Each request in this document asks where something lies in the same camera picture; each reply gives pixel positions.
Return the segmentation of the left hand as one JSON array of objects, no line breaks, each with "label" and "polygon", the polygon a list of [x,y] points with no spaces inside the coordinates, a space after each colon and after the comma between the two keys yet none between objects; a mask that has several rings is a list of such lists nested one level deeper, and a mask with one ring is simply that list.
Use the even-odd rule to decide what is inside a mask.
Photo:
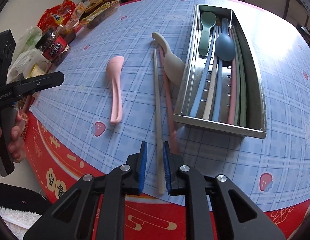
[{"label": "left hand", "polygon": [[23,150],[24,139],[21,137],[25,128],[25,120],[17,113],[16,125],[11,129],[11,141],[8,144],[8,151],[15,163],[20,163],[25,159],[25,151]]}]

